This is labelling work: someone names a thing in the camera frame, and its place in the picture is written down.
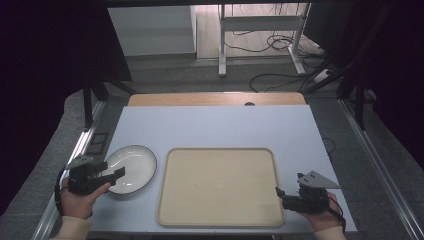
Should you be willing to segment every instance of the sleeve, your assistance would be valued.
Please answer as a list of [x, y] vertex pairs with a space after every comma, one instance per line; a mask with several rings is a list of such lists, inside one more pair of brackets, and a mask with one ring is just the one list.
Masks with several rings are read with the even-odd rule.
[[91, 222], [75, 217], [62, 217], [62, 227], [51, 240], [85, 240], [91, 228]]
[[317, 240], [346, 240], [341, 226], [315, 232]]

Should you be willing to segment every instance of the dark background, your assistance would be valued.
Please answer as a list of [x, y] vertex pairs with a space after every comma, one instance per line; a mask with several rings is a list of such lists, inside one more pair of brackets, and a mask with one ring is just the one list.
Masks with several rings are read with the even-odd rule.
[[49, 143], [65, 99], [84, 81], [101, 81], [99, 72], [131, 80], [107, 8], [55, 2], [0, 3], [1, 214]]
[[[352, 5], [341, 39], [349, 51], [342, 60], [357, 50], [379, 4]], [[2, 2], [0, 8], [3, 213], [56, 130], [66, 97], [83, 81], [98, 80], [98, 72], [119, 80], [131, 76], [106, 6]], [[360, 77], [377, 95], [374, 109], [382, 121], [424, 168], [423, 10], [418, 0], [398, 4], [367, 53]]]

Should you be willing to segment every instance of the aluminum rail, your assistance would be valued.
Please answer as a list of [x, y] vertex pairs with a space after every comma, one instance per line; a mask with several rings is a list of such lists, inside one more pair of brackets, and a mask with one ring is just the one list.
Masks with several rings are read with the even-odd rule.
[[[83, 132], [74, 148], [74, 151], [71, 154], [71, 157], [68, 160], [68, 163], [72, 161], [78, 154], [83, 154], [88, 147], [88, 144], [94, 134], [94, 131], [96, 130], [96, 126], [98, 124], [98, 120], [100, 117], [100, 114], [103, 111], [105, 103], [98, 101], [93, 109], [93, 125], [92, 127], [86, 131]], [[53, 226], [59, 216], [59, 213], [56, 209], [56, 204], [54, 200], [54, 194], [50, 198], [50, 201], [47, 205], [46, 210], [43, 213], [43, 216], [40, 219], [40, 222], [38, 223], [37, 228], [34, 231], [34, 234], [32, 236], [32, 240], [45, 240], [50, 237], [50, 233], [53, 229]]]
[[374, 148], [367, 132], [363, 131], [356, 123], [354, 111], [348, 100], [339, 100], [339, 103], [410, 238], [424, 240], [424, 233], [414, 212], [387, 171], [383, 160]]

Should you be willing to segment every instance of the wall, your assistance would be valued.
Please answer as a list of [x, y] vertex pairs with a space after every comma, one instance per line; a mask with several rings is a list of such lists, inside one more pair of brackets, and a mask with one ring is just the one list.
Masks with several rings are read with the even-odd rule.
[[110, 8], [125, 56], [195, 52], [194, 7]]

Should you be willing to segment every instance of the human hand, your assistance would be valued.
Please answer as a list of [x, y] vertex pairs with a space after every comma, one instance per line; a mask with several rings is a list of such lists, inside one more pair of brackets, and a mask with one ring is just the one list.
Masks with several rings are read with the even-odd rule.
[[69, 177], [63, 179], [63, 190], [60, 195], [63, 216], [76, 217], [81, 219], [87, 219], [90, 217], [96, 199], [103, 193], [106, 193], [111, 186], [110, 183], [105, 183], [90, 195], [82, 196], [69, 192], [68, 182]]
[[[330, 208], [336, 211], [338, 214], [340, 214], [340, 208], [337, 204], [336, 195], [328, 192], [328, 197], [330, 198]], [[307, 213], [300, 213], [300, 212], [299, 214], [304, 216], [311, 223], [312, 228], [314, 229], [315, 232], [340, 226], [340, 221], [328, 211], [324, 211], [320, 214], [307, 214]]]

